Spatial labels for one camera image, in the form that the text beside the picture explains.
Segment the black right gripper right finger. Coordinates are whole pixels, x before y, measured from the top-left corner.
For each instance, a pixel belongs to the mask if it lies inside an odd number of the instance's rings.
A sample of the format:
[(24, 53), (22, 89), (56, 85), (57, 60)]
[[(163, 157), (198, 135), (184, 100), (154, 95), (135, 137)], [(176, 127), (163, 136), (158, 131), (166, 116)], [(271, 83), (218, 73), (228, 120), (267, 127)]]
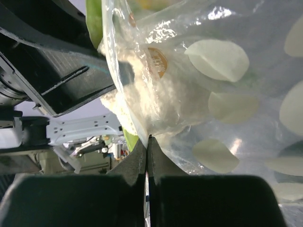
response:
[(251, 175), (188, 175), (149, 137), (153, 227), (284, 227), (269, 184)]

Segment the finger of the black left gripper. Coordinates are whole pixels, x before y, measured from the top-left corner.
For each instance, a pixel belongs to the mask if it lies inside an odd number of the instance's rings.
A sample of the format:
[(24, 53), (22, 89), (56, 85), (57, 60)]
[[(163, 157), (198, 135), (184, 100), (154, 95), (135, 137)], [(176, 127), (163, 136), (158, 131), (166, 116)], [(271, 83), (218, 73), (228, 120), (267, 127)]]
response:
[(115, 90), (83, 27), (1, 26), (0, 105), (32, 101), (58, 117)]

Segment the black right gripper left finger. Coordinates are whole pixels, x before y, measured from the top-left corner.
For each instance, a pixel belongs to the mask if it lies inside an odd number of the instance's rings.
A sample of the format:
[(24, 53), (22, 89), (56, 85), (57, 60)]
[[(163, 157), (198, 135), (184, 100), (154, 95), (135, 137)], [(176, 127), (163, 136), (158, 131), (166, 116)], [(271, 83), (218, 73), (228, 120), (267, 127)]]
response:
[(28, 175), (0, 204), (3, 227), (143, 227), (146, 148), (105, 175)]

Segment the white cauliflower toy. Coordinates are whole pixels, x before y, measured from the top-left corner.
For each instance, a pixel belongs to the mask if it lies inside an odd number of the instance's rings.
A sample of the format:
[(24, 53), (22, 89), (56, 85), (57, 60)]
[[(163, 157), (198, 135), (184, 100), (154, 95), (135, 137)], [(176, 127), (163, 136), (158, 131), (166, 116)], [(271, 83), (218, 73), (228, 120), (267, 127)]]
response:
[(102, 95), (102, 104), (112, 111), (122, 127), (132, 135), (139, 128), (150, 134), (178, 131), (190, 124), (182, 109), (182, 98), (175, 97), (181, 87), (171, 79), (160, 80), (151, 73), (147, 62), (142, 61), (133, 50), (117, 47), (118, 62), (130, 69), (120, 69), (120, 78), (126, 79), (122, 91), (117, 89)]

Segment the clear polka dot zip bag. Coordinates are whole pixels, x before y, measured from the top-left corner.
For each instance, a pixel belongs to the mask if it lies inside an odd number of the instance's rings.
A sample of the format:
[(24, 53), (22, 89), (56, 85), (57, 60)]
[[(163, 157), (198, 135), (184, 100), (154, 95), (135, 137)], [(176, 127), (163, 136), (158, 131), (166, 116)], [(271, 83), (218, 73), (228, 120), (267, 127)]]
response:
[(163, 134), (136, 124), (191, 175), (256, 175), (272, 187), (286, 222), (303, 224), (303, 3), (183, 0), (149, 14), (127, 0), (101, 2), (105, 55), (118, 91), (117, 47), (135, 51), (190, 122)]

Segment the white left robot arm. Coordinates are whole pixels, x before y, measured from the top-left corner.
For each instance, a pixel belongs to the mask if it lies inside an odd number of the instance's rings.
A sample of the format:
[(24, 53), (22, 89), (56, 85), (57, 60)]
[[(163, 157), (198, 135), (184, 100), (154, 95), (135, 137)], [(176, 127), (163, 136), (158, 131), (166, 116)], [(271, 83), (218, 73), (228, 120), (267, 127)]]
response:
[[(107, 153), (122, 134), (114, 114), (58, 121), (115, 91), (103, 54), (101, 2), (0, 3), (0, 174), (25, 172), (3, 193), (3, 227), (143, 227), (145, 150), (106, 174), (81, 175), (80, 157)], [(75, 154), (81, 142), (89, 146)]]

